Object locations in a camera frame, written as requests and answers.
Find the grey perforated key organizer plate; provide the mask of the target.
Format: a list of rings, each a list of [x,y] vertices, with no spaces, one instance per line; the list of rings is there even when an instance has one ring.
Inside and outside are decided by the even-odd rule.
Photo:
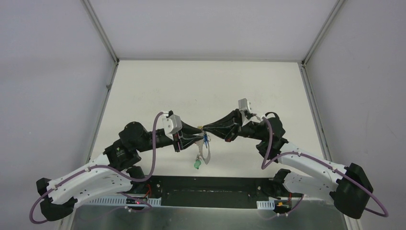
[[[208,149],[205,147],[203,140],[200,140],[198,142],[195,143],[197,148],[198,148],[198,153],[196,155],[195,160],[200,160],[202,162],[202,164],[204,163],[205,165],[208,165],[211,159],[211,149],[210,149],[210,145],[208,147]]]

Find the blue tagged key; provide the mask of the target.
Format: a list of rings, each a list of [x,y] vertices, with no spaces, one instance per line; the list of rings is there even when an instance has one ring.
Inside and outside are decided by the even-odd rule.
[[[210,139],[209,139],[209,136],[205,133],[204,135],[203,135],[203,143],[204,143],[204,145],[205,145],[205,147],[208,149],[208,147],[209,147],[209,142],[210,142]]]

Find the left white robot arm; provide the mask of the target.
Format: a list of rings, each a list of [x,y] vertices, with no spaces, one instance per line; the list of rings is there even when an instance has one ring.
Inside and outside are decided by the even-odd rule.
[[[168,137],[162,128],[147,131],[141,123],[131,122],[97,158],[60,178],[39,179],[35,205],[45,221],[56,221],[104,195],[130,190],[140,194],[155,169],[158,148],[173,146],[180,152],[200,140],[202,130],[188,124]]]

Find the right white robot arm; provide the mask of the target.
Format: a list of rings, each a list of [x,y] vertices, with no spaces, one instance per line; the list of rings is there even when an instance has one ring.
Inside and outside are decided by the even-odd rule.
[[[256,148],[263,157],[262,170],[273,163],[279,163],[303,172],[303,175],[299,175],[288,169],[280,169],[271,179],[275,195],[310,195],[332,203],[338,211],[350,218],[361,218],[373,193],[373,187],[361,166],[355,163],[345,166],[327,161],[289,142],[283,137],[285,130],[276,113],[270,118],[263,115],[258,122],[250,120],[253,116],[247,111],[236,109],[222,119],[204,125],[203,131],[226,142],[237,137],[259,140]]]

